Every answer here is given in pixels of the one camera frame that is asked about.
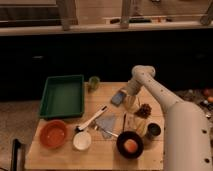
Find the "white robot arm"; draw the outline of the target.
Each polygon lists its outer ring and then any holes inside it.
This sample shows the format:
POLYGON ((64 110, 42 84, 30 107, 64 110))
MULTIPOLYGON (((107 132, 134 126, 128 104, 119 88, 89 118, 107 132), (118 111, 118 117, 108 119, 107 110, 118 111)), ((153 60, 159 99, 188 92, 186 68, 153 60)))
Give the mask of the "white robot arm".
POLYGON ((130 96, 141 87, 156 99, 164 114, 164 171, 213 171, 210 128, 204 111, 154 79, 153 66, 136 65, 125 89, 130 96))

